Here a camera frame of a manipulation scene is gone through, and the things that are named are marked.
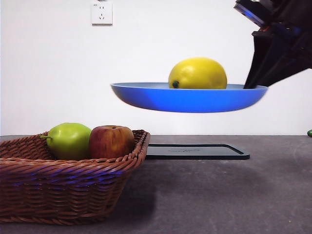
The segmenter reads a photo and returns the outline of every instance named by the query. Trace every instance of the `fruit basket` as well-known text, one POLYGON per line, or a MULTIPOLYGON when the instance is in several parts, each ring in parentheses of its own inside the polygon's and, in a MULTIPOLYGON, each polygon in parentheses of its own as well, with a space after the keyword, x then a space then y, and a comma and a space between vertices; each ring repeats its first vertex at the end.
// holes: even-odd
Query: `fruit basket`
POLYGON ((134 150, 112 159, 56 160, 43 134, 0 145, 0 223, 59 225, 104 221, 144 160, 150 134, 133 130, 134 150))

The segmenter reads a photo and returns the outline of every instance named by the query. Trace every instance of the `black tray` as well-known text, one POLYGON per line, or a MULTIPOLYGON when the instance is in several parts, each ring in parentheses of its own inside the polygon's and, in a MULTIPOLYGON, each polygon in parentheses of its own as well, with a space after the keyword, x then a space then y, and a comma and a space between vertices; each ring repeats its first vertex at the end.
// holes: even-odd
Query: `black tray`
POLYGON ((149 144, 146 159, 245 160, 250 155, 228 144, 149 144))

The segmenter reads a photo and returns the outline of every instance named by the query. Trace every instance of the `lemon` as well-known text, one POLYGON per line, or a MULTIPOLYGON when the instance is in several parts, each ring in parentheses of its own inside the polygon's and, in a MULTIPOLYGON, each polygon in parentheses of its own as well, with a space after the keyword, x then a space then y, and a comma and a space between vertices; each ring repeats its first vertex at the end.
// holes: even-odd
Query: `lemon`
POLYGON ((187 58, 176 64, 169 75, 169 87, 180 89, 225 89, 227 77, 223 67, 205 57, 187 58))

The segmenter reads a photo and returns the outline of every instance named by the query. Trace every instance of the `gray table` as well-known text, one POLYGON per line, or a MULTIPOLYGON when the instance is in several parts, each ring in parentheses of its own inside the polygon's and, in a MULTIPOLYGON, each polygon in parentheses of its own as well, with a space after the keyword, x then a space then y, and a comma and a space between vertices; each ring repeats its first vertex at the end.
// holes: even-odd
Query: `gray table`
POLYGON ((0 234, 312 233, 311 137, 152 136, 151 143, 227 143, 251 158, 146 160, 104 223, 8 223, 0 234))

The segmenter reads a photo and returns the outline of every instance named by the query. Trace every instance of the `blue plate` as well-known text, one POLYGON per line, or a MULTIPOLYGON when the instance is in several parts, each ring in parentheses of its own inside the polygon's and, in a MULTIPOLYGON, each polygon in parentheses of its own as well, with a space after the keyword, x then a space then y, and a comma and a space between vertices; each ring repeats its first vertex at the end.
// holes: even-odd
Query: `blue plate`
POLYGON ((114 93, 122 101, 144 109, 172 112, 206 113, 234 111, 259 101, 268 87, 243 89, 228 84, 226 89, 172 89, 168 83, 115 83, 114 93))

